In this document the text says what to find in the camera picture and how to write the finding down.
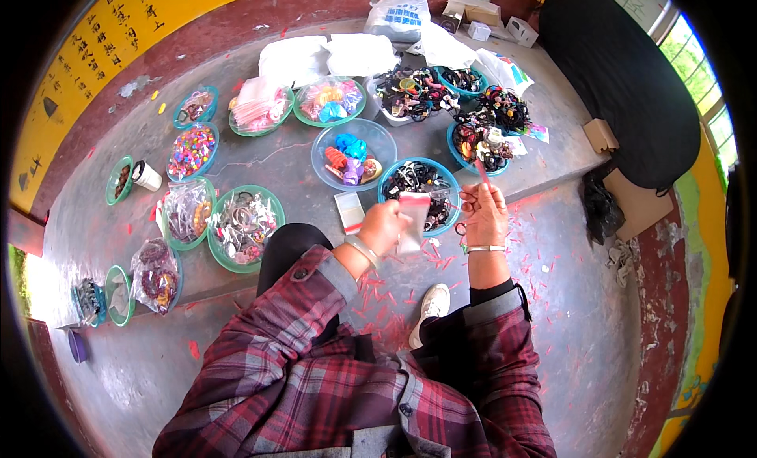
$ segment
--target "black bag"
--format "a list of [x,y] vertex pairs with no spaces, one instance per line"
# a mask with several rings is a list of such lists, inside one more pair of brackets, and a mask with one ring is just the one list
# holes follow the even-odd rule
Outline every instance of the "black bag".
[[612,169],[614,167],[611,164],[605,164],[583,177],[586,226],[591,237],[600,245],[604,245],[605,239],[613,236],[625,223],[625,215],[618,206],[618,201],[602,183]]
[[620,149],[612,160],[643,188],[667,191],[699,155],[696,106],[647,33],[614,0],[545,0],[546,52]]

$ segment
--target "purple bowl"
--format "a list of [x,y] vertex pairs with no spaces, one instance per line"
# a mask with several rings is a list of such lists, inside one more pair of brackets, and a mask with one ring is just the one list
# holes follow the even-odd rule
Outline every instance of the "purple bowl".
[[84,338],[74,330],[68,331],[68,346],[71,348],[71,355],[76,364],[81,364],[87,360],[87,350],[84,349]]

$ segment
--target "orange hair clip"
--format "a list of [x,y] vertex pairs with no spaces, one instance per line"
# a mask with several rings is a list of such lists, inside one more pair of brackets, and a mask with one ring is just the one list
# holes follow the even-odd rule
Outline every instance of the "orange hair clip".
[[336,148],[326,148],[326,159],[332,163],[335,169],[341,169],[347,163],[347,158],[340,150]]

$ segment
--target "white sneaker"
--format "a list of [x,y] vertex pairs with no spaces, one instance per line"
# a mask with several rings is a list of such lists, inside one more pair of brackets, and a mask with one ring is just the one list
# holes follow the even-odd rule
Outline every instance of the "white sneaker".
[[430,316],[445,316],[449,313],[449,288],[447,284],[431,285],[423,296],[421,303],[421,318],[410,333],[410,349],[416,350],[423,346],[421,343],[421,323]]

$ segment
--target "jacket button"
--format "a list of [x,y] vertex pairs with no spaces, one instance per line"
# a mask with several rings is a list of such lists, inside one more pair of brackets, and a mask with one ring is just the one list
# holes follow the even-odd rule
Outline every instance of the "jacket button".
[[412,407],[408,404],[402,403],[400,404],[400,412],[406,417],[410,417],[412,415]]

